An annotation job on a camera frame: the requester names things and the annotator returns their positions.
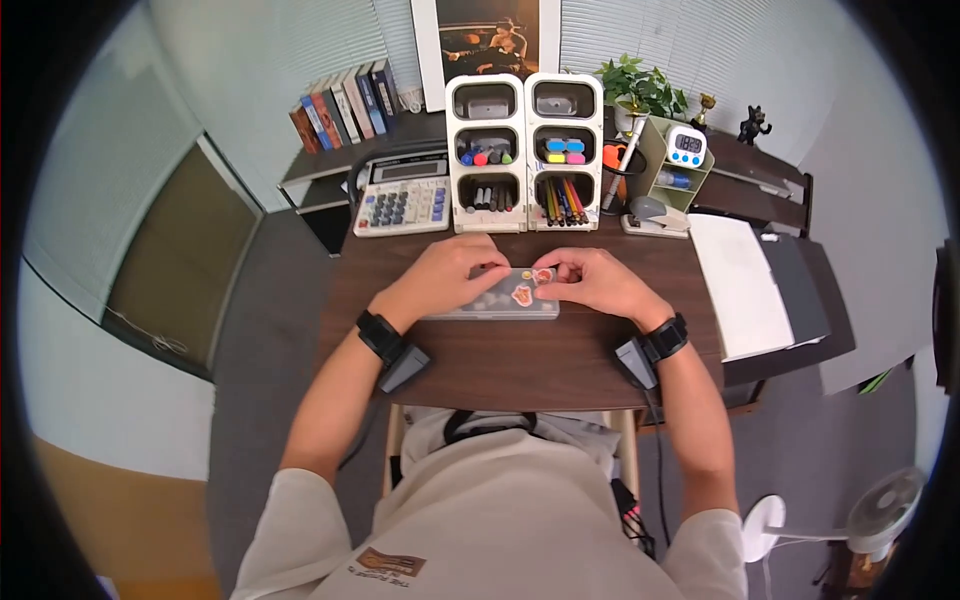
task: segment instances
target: person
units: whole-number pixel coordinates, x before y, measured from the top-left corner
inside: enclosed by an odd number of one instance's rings
[[[533,267],[552,265],[557,280],[537,288],[539,299],[579,302],[642,332],[674,316],[604,250],[560,248]],[[469,278],[478,266],[485,272]],[[427,248],[368,310],[402,334],[426,315],[473,301],[509,267],[490,236],[457,235]],[[746,598],[730,424],[690,343],[657,364],[683,478],[683,522],[662,564],[621,533],[604,472],[609,431],[564,431],[561,417],[537,420],[532,430],[491,426],[487,420],[522,417],[476,413],[456,429],[461,439],[445,443],[451,411],[410,426],[402,480],[377,504],[370,536],[351,549],[334,484],[381,369],[357,332],[303,398],[232,598]]]
[[[502,46],[503,42],[510,40],[516,49],[516,53],[522,58],[527,58],[527,38],[516,32],[514,20],[509,16],[503,17],[496,24],[496,33],[490,39],[490,46]]]
[[[462,50],[460,52],[446,52],[448,60],[459,60],[463,57],[473,57],[476,60],[478,75],[494,73],[512,73],[522,75],[526,70],[523,57],[516,52],[520,43],[526,44],[523,36],[512,34],[501,39],[496,46],[489,46],[482,50]]]

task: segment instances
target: stapler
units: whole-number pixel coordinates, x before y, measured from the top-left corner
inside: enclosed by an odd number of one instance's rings
[[[630,214],[620,218],[625,233],[655,235],[658,237],[689,237],[690,222],[686,215],[650,196],[638,196],[630,201]]]

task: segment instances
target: hand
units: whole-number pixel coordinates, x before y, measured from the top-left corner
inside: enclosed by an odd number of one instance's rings
[[[534,269],[557,265],[557,281],[537,288],[543,300],[568,300],[594,310],[626,317],[649,333],[673,317],[670,304],[605,250],[557,248],[534,263]]]
[[[470,270],[486,273],[470,279]],[[477,299],[510,274],[510,262],[486,233],[464,233],[434,242],[400,279],[376,295],[371,314],[382,315],[401,335],[417,320]]]

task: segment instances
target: potted plant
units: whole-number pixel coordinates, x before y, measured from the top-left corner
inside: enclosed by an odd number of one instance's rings
[[[673,119],[686,112],[684,91],[672,87],[657,68],[644,71],[639,67],[643,59],[631,59],[627,54],[620,63],[604,62],[594,71],[604,86],[604,104],[613,107],[613,122],[621,132],[630,132],[637,118],[648,114]]]

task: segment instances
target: black figurine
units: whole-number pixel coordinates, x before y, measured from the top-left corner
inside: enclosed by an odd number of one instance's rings
[[[768,124],[767,130],[763,130],[761,125],[763,125],[763,121],[767,118],[767,115],[760,109],[760,105],[756,105],[756,108],[747,107],[747,110],[750,112],[750,118],[746,121],[740,121],[740,135],[736,137],[736,141],[746,142],[748,145],[753,146],[754,138],[758,133],[768,135],[774,126]]]

